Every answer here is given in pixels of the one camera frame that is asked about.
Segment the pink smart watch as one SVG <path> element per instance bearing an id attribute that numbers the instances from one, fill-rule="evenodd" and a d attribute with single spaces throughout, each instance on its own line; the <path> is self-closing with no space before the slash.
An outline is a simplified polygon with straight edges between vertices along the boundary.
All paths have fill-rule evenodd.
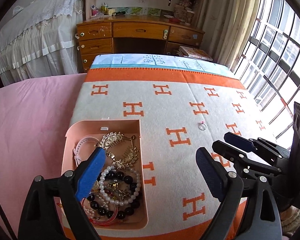
<path id="1" fill-rule="evenodd" d="M 87 160 L 100 141 L 96 137 L 84 137 L 72 150 L 76 166 Z"/>

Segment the pink jewelry box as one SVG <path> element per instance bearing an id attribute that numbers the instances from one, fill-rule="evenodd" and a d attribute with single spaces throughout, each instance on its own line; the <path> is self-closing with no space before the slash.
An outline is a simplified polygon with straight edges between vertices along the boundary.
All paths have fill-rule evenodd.
<path id="1" fill-rule="evenodd" d="M 84 120 L 73 124 L 66 133 L 62 172 L 77 168 L 72 150 L 84 137 L 98 140 L 110 133 L 121 132 L 136 136 L 139 158 L 133 167 L 117 170 L 106 156 L 106 162 L 87 198 L 80 201 L 89 222 L 97 229 L 139 230 L 148 223 L 147 203 L 143 182 L 141 157 L 141 127 L 139 120 Z M 107 189 L 110 180 L 123 181 L 131 197 L 121 201 Z"/>

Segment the small gold flower earring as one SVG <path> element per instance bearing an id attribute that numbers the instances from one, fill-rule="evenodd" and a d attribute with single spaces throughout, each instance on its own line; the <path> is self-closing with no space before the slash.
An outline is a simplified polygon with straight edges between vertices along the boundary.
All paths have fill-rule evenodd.
<path id="1" fill-rule="evenodd" d="M 131 191 L 129 186 L 122 186 L 123 181 L 110 180 L 107 183 L 107 189 L 114 194 L 119 200 L 124 201 L 131 197 Z"/>

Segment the gold pearl hair comb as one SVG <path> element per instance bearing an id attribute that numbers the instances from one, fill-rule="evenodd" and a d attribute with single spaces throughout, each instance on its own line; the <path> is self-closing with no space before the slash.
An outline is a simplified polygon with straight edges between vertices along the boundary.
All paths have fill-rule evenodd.
<path id="1" fill-rule="evenodd" d="M 115 169 L 125 170 L 133 167 L 139 158 L 135 141 L 135 135 L 128 137 L 121 132 L 110 132 L 104 135 L 96 146 L 105 150 Z"/>

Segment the orange grey H blanket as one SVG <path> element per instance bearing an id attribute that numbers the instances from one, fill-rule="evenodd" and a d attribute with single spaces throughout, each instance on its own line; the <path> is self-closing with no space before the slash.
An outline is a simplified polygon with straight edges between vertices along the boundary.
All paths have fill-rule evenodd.
<path id="1" fill-rule="evenodd" d="M 239 80 L 160 68 L 91 69 L 70 127 L 84 120 L 139 120 L 148 223 L 97 229 L 102 239 L 199 239 L 219 202 L 196 164 L 200 147 L 231 132 L 275 141 Z"/>

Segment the window with metal bars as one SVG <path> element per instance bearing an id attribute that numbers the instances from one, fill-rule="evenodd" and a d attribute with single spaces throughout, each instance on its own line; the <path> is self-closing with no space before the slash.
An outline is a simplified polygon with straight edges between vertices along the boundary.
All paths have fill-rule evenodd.
<path id="1" fill-rule="evenodd" d="M 300 103 L 300 18 L 286 0 L 260 0 L 235 75 L 277 142 L 289 147 L 294 103 Z"/>

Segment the white blue tree sheet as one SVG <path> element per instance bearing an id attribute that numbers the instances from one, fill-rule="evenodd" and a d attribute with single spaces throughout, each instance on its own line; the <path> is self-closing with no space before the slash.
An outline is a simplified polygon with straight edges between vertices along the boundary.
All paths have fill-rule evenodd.
<path id="1" fill-rule="evenodd" d="M 228 67 L 209 61 L 187 57 L 156 54 L 97 55 L 91 65 L 96 68 L 162 68 L 204 72 L 234 78 Z"/>

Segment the stack of books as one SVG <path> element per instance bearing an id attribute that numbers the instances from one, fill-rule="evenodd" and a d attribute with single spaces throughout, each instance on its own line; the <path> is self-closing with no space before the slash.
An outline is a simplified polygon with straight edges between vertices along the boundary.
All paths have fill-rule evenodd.
<path id="1" fill-rule="evenodd" d="M 186 47 L 186 46 L 180 46 L 177 54 L 182 57 L 188 57 L 191 59 L 199 59 L 199 60 L 205 60 L 205 61 L 213 61 L 213 58 L 208 55 L 205 51 L 197 48 L 192 47 Z"/>

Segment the beige floral curtain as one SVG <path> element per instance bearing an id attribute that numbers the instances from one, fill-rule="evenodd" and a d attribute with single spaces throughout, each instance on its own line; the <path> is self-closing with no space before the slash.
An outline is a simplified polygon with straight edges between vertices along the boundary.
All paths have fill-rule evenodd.
<path id="1" fill-rule="evenodd" d="M 200 49 L 232 72 L 256 20 L 260 0 L 203 0 L 197 28 L 204 32 Z"/>

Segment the wooden desk with drawers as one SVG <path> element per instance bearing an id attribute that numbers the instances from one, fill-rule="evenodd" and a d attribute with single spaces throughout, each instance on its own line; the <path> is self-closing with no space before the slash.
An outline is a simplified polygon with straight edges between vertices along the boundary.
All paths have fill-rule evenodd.
<path id="1" fill-rule="evenodd" d="M 97 55 L 175 55 L 180 46 L 199 48 L 205 32 L 155 16 L 111 16 L 77 25 L 83 71 Z"/>

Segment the white lace furniture cover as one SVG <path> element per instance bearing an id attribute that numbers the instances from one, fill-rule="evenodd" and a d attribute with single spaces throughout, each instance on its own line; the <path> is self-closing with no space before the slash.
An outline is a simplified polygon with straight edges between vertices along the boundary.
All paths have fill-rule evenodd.
<path id="1" fill-rule="evenodd" d="M 36 0 L 0 29 L 0 78 L 26 79 L 79 73 L 77 24 L 82 0 Z"/>

